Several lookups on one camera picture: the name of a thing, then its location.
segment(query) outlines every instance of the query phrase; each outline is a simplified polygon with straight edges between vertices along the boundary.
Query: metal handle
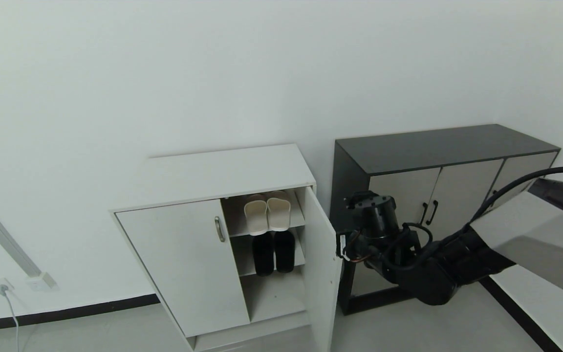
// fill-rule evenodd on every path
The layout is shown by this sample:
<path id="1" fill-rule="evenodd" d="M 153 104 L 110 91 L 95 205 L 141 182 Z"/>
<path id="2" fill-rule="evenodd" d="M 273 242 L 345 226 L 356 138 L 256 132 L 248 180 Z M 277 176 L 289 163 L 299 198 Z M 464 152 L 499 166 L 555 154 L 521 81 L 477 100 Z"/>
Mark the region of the metal handle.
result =
<path id="1" fill-rule="evenodd" d="M 421 216 L 420 222 L 418 222 L 418 223 L 423 223 L 423 220 L 425 220 L 425 215 L 427 214 L 428 208 L 429 208 L 429 204 L 423 202 L 423 216 Z"/>
<path id="2" fill-rule="evenodd" d="M 433 217 L 436 216 L 436 210 L 438 210 L 438 201 L 437 201 L 437 200 L 434 200 L 432 203 L 433 203 L 432 218 L 429 219 L 429 220 L 427 220 L 427 221 L 425 222 L 427 225 L 431 225 L 431 224 L 432 224 Z"/>
<path id="3" fill-rule="evenodd" d="M 218 216 L 214 217 L 214 225 L 217 226 L 218 239 L 221 240 L 221 242 L 225 242 L 223 231 L 221 231 L 221 218 L 219 218 Z"/>
<path id="4" fill-rule="evenodd" d="M 492 195 L 494 196 L 494 194 L 497 193 L 497 190 L 492 190 Z M 492 203 L 491 205 L 488 205 L 488 209 L 492 208 L 494 206 L 494 203 Z"/>

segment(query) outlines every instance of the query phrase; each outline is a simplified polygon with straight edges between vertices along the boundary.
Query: cabinet door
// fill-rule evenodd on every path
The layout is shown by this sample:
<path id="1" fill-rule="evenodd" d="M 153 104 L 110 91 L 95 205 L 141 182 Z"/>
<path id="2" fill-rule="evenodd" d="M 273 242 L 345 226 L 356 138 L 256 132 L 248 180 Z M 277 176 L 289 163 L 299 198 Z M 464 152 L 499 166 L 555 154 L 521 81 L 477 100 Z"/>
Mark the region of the cabinet door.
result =
<path id="1" fill-rule="evenodd" d="M 423 203 L 429 203 L 438 174 L 439 167 L 373 176 L 368 189 L 380 196 L 392 196 L 395 199 L 399 226 L 404 222 L 420 222 L 424 212 Z"/>
<path id="2" fill-rule="evenodd" d="M 440 168 L 436 167 L 373 176 L 370 178 L 368 189 L 381 196 L 391 196 L 395 199 L 399 226 L 404 222 L 420 222 L 425 212 L 423 203 L 429 204 L 439 173 Z M 384 280 L 377 271 L 367 268 L 364 264 L 358 264 L 353 274 L 351 295 L 360 296 L 396 286 Z"/>
<path id="3" fill-rule="evenodd" d="M 305 265 L 305 307 L 320 352 L 329 352 L 342 259 L 336 256 L 336 232 L 311 187 L 297 189 L 305 226 L 298 228 Z"/>
<path id="4" fill-rule="evenodd" d="M 116 216 L 184 335 L 249 323 L 219 200 Z"/>
<path id="5" fill-rule="evenodd" d="M 501 171 L 498 173 L 497 179 L 492 186 L 492 191 L 488 194 L 490 197 L 496 191 L 507 186 L 508 183 L 516 180 L 516 178 L 525 176 L 534 171 L 549 169 L 553 160 L 555 160 L 557 153 L 545 153 L 545 154 L 535 154 L 526 156 L 517 156 L 516 158 L 508 158 Z M 499 205 L 507 202 L 516 194 L 521 193 L 525 190 L 531 182 L 525 182 L 522 185 L 510 190 L 499 198 L 492 207 L 498 207 Z"/>
<path id="6" fill-rule="evenodd" d="M 434 241 L 453 234 L 471 220 L 502 163 L 503 160 L 491 160 L 442 168 L 424 222 Z"/>

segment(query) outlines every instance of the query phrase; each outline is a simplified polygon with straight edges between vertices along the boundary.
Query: slipper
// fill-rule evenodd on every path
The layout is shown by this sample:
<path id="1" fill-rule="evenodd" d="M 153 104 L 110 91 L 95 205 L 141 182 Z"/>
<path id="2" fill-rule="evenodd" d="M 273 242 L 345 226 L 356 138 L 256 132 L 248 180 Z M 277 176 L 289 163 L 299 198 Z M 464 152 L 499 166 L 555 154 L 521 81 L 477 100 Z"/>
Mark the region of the slipper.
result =
<path id="1" fill-rule="evenodd" d="M 264 199 L 262 194 L 253 194 L 246 199 L 244 217 L 246 218 L 246 227 L 251 236 L 259 236 L 268 231 L 266 202 Z"/>
<path id="2" fill-rule="evenodd" d="M 272 231 L 286 231 L 290 228 L 290 199 L 288 193 L 276 190 L 266 194 L 268 200 L 268 228 Z"/>
<path id="3" fill-rule="evenodd" d="M 275 259 L 278 272 L 295 269 L 295 236 L 290 231 L 275 232 Z"/>
<path id="4" fill-rule="evenodd" d="M 253 264 L 257 276 L 269 276 L 273 274 L 275 263 L 273 262 L 273 235 L 266 232 L 261 236 L 256 236 L 252 243 Z"/>

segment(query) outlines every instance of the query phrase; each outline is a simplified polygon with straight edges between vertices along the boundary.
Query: cabinet top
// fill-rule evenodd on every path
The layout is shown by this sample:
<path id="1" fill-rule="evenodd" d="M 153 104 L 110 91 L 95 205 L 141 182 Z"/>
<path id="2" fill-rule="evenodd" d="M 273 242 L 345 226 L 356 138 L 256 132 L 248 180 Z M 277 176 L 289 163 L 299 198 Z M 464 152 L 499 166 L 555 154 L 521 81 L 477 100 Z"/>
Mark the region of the cabinet top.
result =
<path id="1" fill-rule="evenodd" d="M 296 144 L 150 158 L 112 211 L 315 185 Z"/>
<path id="2" fill-rule="evenodd" d="M 369 175 L 559 151 L 559 147 L 501 125 L 338 139 Z"/>

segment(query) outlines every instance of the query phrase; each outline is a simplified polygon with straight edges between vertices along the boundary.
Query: black door handle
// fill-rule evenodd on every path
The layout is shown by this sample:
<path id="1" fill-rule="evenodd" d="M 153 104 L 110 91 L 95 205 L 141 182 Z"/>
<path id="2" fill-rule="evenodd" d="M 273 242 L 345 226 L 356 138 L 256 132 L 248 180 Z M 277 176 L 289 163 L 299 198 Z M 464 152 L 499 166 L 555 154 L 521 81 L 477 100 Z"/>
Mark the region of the black door handle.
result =
<path id="1" fill-rule="evenodd" d="M 426 223 L 427 225 L 431 225 L 431 224 L 432 224 L 432 221 L 433 221 L 433 217 L 435 217 L 435 216 L 436 216 L 436 210 L 438 210 L 438 201 L 437 201 L 437 200 L 434 200 L 434 201 L 433 201 L 432 203 L 433 203 L 433 213 L 432 213 L 432 218 L 431 218 L 431 219 L 429 219 L 429 220 L 427 220 L 427 221 L 425 222 L 425 223 Z"/>
<path id="2" fill-rule="evenodd" d="M 493 190 L 493 191 L 492 191 L 492 195 L 493 195 L 493 196 L 494 196 L 494 194 L 496 194 L 496 193 L 497 193 L 497 190 Z M 494 206 L 494 203 L 492 203 L 491 205 L 489 205 L 489 208 L 492 208 L 493 206 Z"/>
<path id="3" fill-rule="evenodd" d="M 425 220 L 425 214 L 427 214 L 427 208 L 429 208 L 429 204 L 423 202 L 423 216 L 420 218 L 419 223 L 423 223 L 423 221 Z"/>

